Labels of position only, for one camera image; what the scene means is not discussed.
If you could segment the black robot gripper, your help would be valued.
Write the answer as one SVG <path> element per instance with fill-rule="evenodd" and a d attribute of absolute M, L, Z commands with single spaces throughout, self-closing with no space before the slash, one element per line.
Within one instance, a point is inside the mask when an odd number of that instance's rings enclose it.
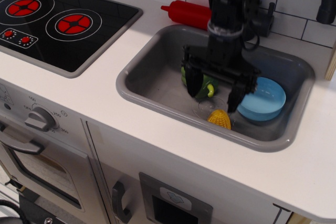
<path fill-rule="evenodd" d="M 227 112 L 235 112 L 245 94 L 256 91 L 260 75 L 260 70 L 244 59 L 244 49 L 242 36 L 228 39 L 210 34 L 206 46 L 184 45 L 182 66 L 189 95 L 195 97 L 198 94 L 203 74 L 228 82 L 232 90 L 227 100 Z"/>

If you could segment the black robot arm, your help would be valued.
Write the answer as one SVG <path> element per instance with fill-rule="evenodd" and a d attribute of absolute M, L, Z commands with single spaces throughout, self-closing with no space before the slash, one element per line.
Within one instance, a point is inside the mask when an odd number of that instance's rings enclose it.
<path fill-rule="evenodd" d="M 243 58 L 246 48 L 243 31 L 253 28 L 252 17 L 258 13 L 259 0 L 209 0 L 212 11 L 207 23 L 209 33 L 206 47 L 183 47 L 187 91 L 195 97 L 204 76 L 229 83 L 232 90 L 228 96 L 228 112 L 237 110 L 244 96 L 257 88 L 260 70 Z"/>

